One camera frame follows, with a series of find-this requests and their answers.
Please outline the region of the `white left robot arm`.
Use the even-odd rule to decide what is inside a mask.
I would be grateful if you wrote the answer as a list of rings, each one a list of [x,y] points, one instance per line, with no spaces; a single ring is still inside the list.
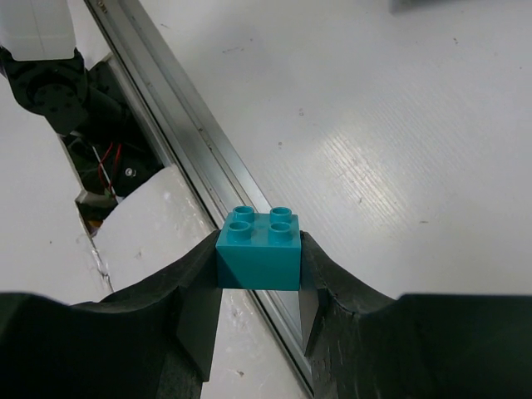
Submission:
[[[67,2],[1,0],[1,46],[20,62],[72,59],[76,36]]]

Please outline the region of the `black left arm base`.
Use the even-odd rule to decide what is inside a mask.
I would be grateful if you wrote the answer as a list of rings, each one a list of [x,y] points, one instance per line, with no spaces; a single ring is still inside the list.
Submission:
[[[145,138],[108,62],[17,61],[1,50],[1,73],[16,102],[44,117],[81,180],[76,206],[90,231],[163,165]]]

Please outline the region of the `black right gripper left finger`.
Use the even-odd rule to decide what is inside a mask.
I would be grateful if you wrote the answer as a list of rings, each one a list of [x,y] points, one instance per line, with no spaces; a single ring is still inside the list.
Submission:
[[[217,238],[97,303],[3,293],[2,397],[199,397],[222,296]]]

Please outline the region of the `small teal square brick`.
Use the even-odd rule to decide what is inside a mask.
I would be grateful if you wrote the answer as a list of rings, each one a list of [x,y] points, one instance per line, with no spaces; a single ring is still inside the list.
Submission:
[[[298,216],[287,207],[229,212],[215,245],[220,288],[297,291],[302,244]]]

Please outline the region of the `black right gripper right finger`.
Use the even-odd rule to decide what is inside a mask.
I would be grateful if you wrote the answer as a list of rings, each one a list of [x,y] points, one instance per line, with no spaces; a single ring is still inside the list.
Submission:
[[[531,299],[379,293],[301,233],[298,292],[316,398],[528,398]]]

